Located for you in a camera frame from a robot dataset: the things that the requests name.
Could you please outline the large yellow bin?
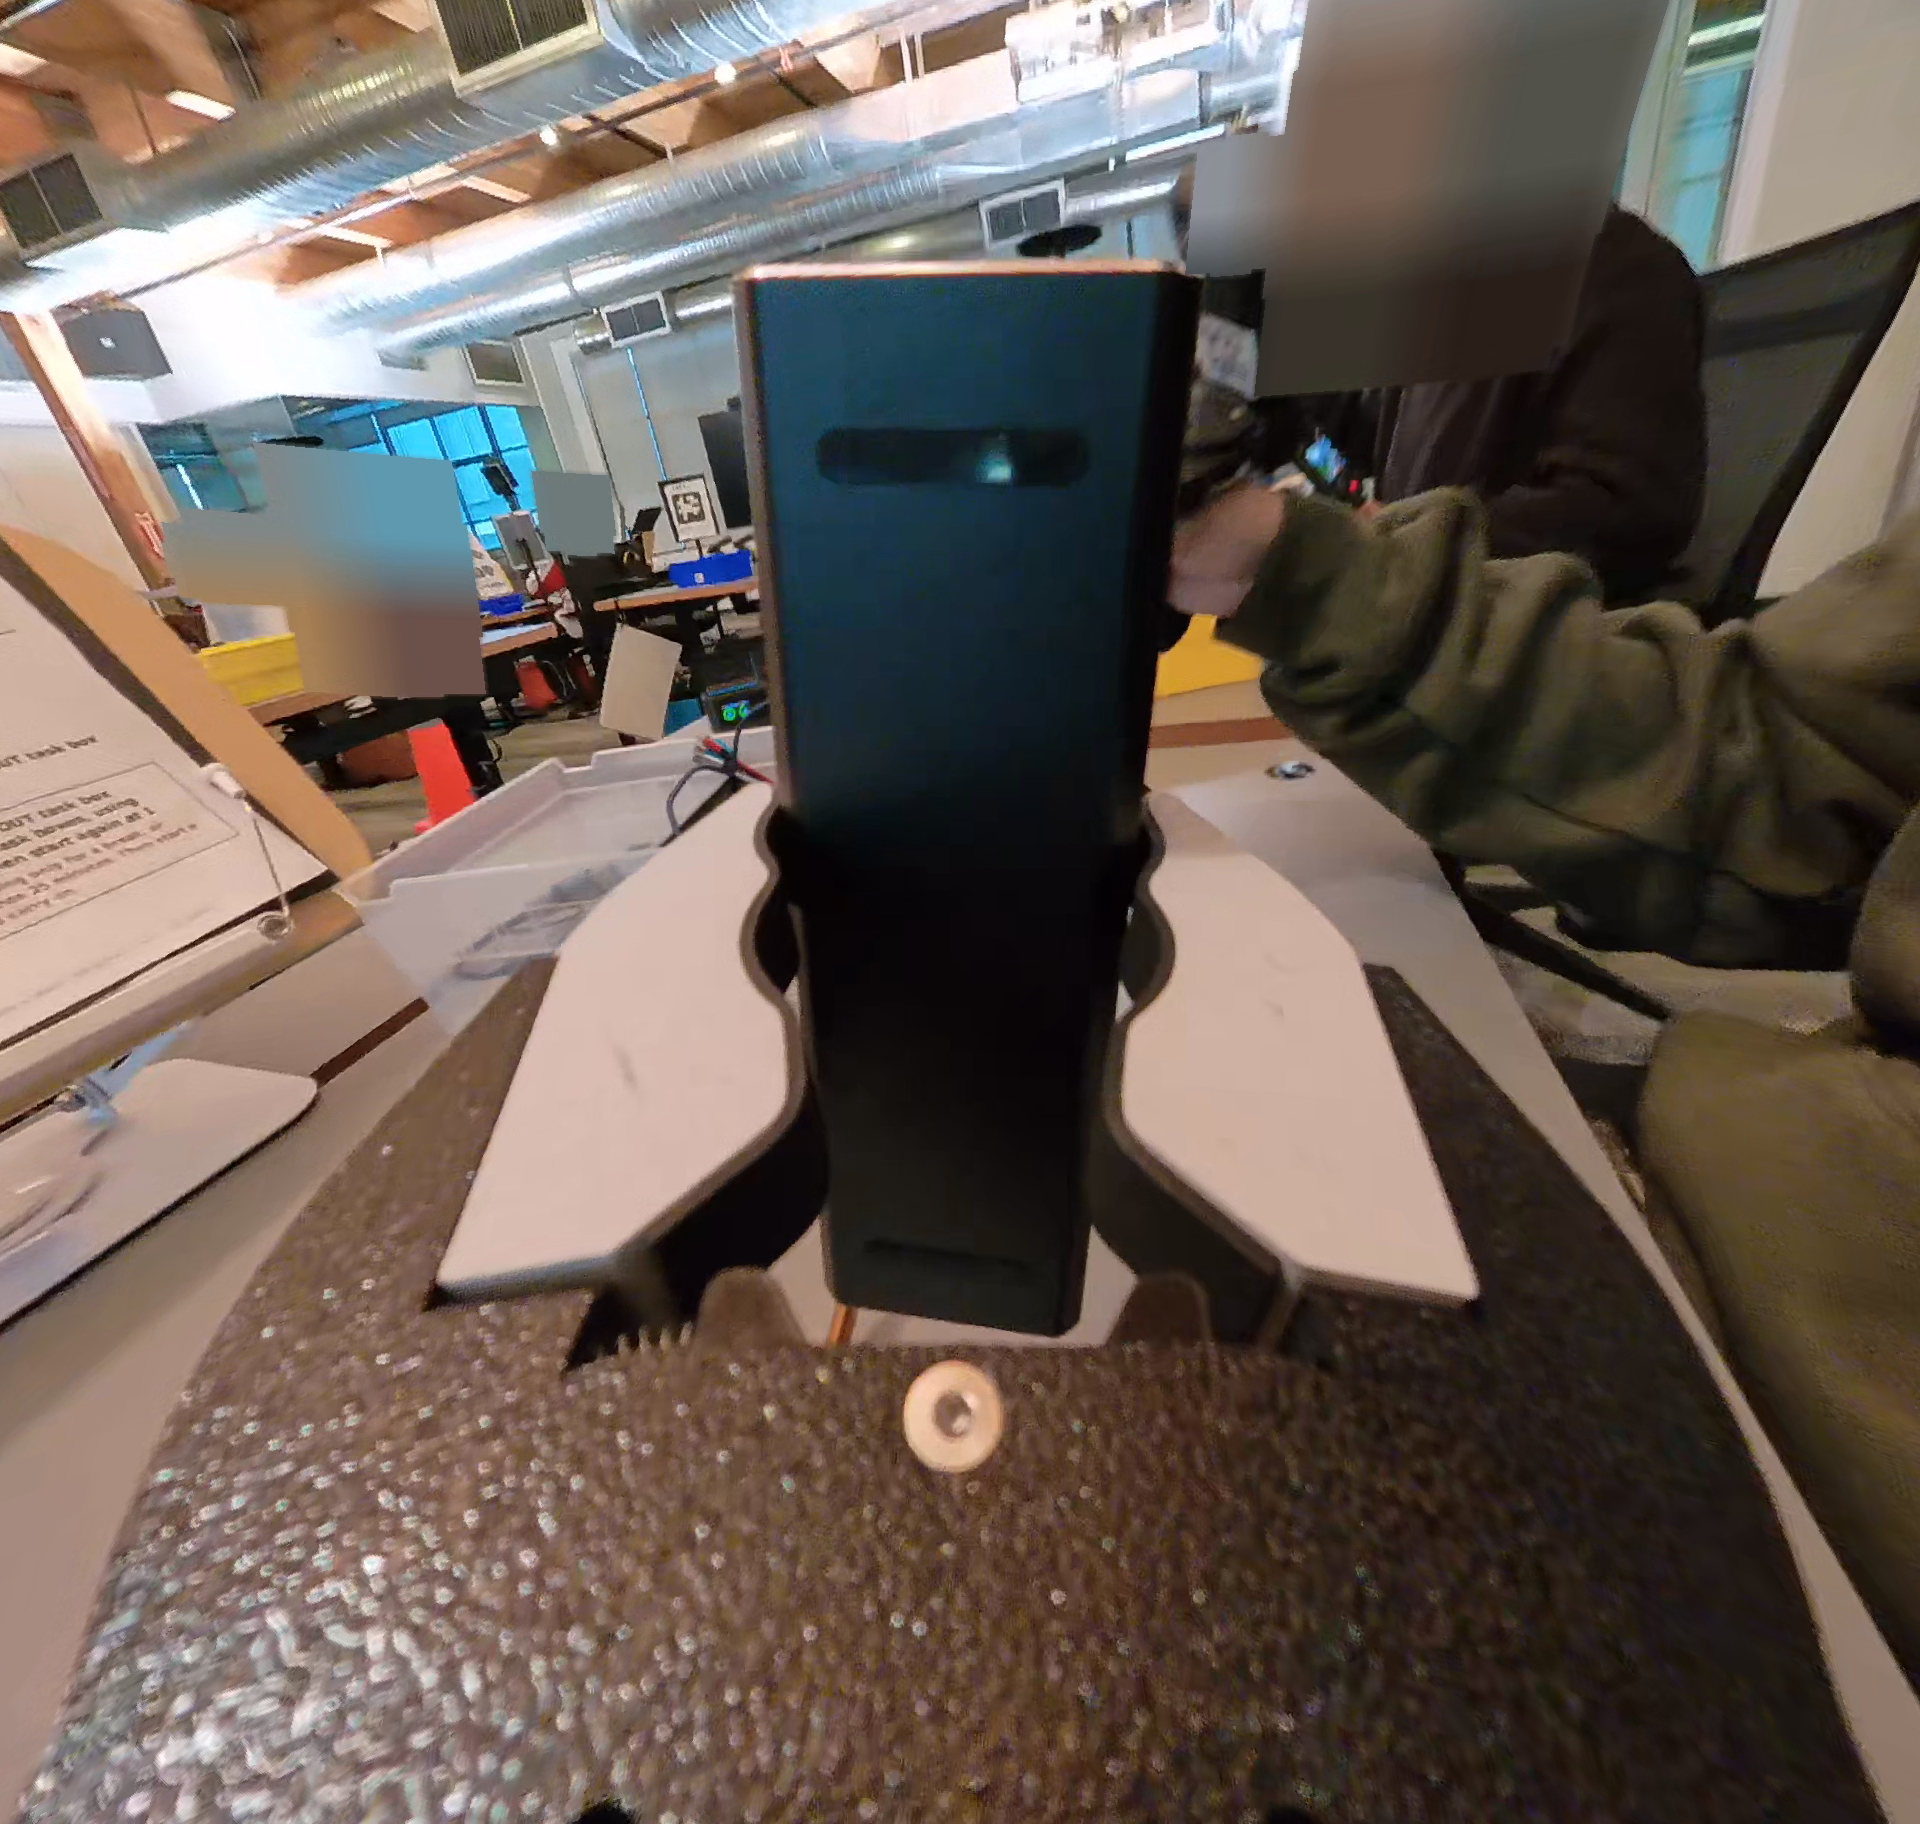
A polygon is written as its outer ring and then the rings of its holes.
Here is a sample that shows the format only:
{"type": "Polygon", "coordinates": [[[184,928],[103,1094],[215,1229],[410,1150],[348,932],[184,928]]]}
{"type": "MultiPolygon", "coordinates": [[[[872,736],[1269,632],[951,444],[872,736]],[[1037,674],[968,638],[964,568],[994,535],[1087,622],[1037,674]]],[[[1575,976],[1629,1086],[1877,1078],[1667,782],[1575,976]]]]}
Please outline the large yellow bin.
{"type": "Polygon", "coordinates": [[[1212,615],[1163,611],[1155,700],[1259,679],[1259,658],[1223,641],[1212,615]]]}

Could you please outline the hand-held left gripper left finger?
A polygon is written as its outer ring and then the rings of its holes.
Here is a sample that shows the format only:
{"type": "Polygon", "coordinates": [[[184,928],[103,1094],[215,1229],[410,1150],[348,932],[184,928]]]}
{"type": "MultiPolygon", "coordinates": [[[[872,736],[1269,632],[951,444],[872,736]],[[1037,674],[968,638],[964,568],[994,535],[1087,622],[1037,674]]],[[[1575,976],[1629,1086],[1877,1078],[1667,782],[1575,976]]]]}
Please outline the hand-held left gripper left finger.
{"type": "Polygon", "coordinates": [[[670,1307],[823,1214],[799,1014],[762,958],[782,950],[775,806],[709,809],[563,942],[434,1270],[449,1301],[670,1307]]]}

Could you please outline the person's green jacket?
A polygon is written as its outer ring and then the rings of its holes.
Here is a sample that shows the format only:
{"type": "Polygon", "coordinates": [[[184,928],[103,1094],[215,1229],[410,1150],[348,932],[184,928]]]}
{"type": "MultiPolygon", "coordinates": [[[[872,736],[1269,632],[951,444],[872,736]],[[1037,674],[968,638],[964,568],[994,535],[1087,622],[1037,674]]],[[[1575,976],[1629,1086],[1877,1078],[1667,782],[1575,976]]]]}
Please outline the person's green jacket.
{"type": "Polygon", "coordinates": [[[1667,1028],[1637,1145],[1736,1370],[1904,1678],[1918,1603],[1915,518],[1708,641],[1729,653],[1700,914],[1665,950],[1839,962],[1817,1031],[1667,1028]]]}

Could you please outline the white angled panel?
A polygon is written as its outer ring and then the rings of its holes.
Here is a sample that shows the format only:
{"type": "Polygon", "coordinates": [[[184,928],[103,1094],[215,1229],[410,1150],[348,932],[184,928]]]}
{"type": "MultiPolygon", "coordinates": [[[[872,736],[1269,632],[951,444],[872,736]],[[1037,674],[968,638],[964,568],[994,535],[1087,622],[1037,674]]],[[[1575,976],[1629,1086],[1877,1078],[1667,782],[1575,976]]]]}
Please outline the white angled panel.
{"type": "Polygon", "coordinates": [[[600,682],[600,727],[625,745],[658,741],[666,732],[679,658],[670,637],[618,623],[600,682]]]}

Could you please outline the ceiling air vent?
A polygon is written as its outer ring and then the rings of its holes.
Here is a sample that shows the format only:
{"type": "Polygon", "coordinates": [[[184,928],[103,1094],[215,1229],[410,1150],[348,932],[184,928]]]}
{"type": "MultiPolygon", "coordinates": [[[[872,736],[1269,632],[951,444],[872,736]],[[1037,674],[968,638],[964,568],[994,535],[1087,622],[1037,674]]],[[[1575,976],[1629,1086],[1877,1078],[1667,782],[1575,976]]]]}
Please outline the ceiling air vent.
{"type": "Polygon", "coordinates": [[[470,100],[606,38],[605,0],[427,0],[453,89],[470,100]]]}

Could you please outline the clear plastic bin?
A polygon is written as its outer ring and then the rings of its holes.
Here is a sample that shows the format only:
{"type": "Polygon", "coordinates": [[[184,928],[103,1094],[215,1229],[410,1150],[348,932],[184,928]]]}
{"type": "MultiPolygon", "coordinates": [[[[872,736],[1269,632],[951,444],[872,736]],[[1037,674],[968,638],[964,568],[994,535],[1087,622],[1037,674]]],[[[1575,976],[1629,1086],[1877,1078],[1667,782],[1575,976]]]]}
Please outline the clear plastic bin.
{"type": "Polygon", "coordinates": [[[455,1037],[719,788],[668,738],[538,762],[345,881],[359,924],[455,1037]]]}

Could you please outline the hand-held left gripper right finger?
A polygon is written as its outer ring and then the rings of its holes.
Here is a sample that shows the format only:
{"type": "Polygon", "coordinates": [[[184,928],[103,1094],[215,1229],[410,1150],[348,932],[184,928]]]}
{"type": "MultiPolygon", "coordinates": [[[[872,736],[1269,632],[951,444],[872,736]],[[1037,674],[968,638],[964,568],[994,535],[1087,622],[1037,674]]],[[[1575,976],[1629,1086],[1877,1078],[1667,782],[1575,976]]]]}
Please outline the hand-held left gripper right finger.
{"type": "Polygon", "coordinates": [[[1445,1309],[1481,1295],[1357,950],[1167,793],[1121,942],[1098,1231],[1192,1281],[1212,1333],[1273,1333],[1301,1289],[1445,1309]]]}

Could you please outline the large black USB hub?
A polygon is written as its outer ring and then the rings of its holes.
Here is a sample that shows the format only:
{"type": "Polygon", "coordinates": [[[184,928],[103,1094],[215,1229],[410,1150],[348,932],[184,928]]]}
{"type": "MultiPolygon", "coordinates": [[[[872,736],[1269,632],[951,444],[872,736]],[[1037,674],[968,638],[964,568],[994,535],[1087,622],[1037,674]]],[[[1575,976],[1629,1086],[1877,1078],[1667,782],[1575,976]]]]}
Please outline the large black USB hub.
{"type": "Polygon", "coordinates": [[[732,287],[843,1303],[1080,1318],[1200,299],[1088,258],[732,287]]]}

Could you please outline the person's right hand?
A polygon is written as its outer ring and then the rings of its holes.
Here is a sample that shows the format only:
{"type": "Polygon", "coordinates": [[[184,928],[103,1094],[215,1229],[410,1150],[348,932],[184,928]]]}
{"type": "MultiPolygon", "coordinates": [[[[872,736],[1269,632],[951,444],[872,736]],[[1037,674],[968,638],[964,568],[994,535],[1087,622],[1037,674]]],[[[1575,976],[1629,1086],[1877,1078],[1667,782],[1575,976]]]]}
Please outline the person's right hand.
{"type": "Polygon", "coordinates": [[[1182,517],[1170,541],[1170,608],[1233,617],[1256,585],[1297,502],[1292,484],[1240,478],[1182,517]]]}

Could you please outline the black mesh office chair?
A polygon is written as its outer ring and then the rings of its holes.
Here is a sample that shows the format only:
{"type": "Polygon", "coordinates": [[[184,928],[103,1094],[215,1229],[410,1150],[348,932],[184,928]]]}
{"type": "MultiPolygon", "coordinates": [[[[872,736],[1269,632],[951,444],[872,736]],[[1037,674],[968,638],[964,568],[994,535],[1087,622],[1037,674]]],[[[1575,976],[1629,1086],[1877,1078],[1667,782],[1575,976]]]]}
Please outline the black mesh office chair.
{"type": "Polygon", "coordinates": [[[1667,593],[1706,625],[1753,612],[1784,520],[1915,268],[1918,206],[1907,204],[1704,277],[1708,469],[1667,593]]]}

